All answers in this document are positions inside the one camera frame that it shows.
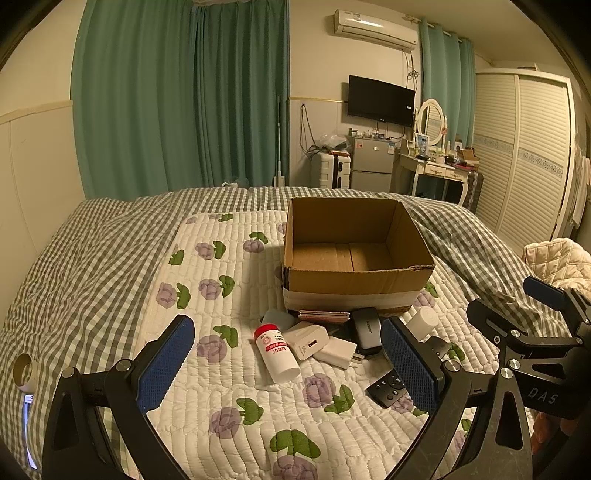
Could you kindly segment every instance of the air conditioner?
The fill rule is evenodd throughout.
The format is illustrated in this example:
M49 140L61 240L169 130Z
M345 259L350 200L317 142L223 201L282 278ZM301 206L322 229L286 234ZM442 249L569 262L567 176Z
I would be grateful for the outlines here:
M406 51L413 50L418 43L418 34L412 28L345 10L335 12L335 34Z

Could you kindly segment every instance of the green curtain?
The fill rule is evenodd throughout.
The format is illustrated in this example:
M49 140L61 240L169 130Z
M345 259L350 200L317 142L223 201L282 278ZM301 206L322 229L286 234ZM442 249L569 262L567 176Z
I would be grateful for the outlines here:
M435 98L447 116L447 140L456 134L464 145L472 145L476 106L474 49L466 38L445 35L440 26L419 25L423 57L423 99Z
M280 139L282 172L289 172L288 2L194 7L193 18L195 121L203 178L214 185L236 179L250 186L272 185Z
M71 91L87 198L208 184L197 160L192 10L190 0L88 0Z

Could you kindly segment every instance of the sliding wardrobe door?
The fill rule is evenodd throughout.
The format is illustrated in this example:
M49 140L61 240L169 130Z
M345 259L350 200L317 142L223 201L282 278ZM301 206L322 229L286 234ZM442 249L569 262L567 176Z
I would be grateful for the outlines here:
M552 236L569 172L570 109L565 83L516 78L518 151L497 234L521 252Z
M517 100L515 77L476 75L476 113L473 145L484 176L476 215L496 231L501 215L515 149Z

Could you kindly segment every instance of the usb charger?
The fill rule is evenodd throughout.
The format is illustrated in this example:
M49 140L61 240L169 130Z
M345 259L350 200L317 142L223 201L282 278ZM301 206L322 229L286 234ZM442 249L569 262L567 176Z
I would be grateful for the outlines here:
M283 338L298 360L306 360L329 343L329 334L322 325L299 322L283 332Z
M363 355L355 353L357 344L337 337L330 337L328 344L316 352L313 357L320 362L348 369L351 363L360 364Z

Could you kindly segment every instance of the wall-mounted tv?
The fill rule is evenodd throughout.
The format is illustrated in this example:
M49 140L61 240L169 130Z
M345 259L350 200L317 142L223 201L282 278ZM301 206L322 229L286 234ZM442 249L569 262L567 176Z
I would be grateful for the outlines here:
M350 75L348 114L412 127L414 91Z

